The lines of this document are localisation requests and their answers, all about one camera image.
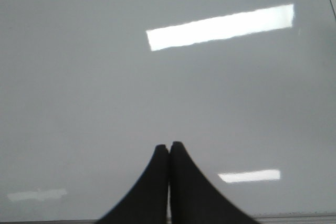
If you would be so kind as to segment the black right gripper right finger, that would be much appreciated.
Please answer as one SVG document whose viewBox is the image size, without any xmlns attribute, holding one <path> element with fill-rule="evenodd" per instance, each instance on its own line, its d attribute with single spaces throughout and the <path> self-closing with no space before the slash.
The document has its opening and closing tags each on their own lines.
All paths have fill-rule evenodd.
<svg viewBox="0 0 336 224">
<path fill-rule="evenodd" d="M 170 149 L 170 207 L 173 223 L 257 223 L 209 182 L 181 142 Z"/>
</svg>

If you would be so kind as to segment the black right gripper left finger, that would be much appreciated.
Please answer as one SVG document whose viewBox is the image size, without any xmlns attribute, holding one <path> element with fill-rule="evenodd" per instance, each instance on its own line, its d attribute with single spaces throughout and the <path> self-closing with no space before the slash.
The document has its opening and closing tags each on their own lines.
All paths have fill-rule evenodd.
<svg viewBox="0 0 336 224">
<path fill-rule="evenodd" d="M 168 187 L 169 152 L 160 144 L 134 186 L 96 223 L 166 223 Z"/>
</svg>

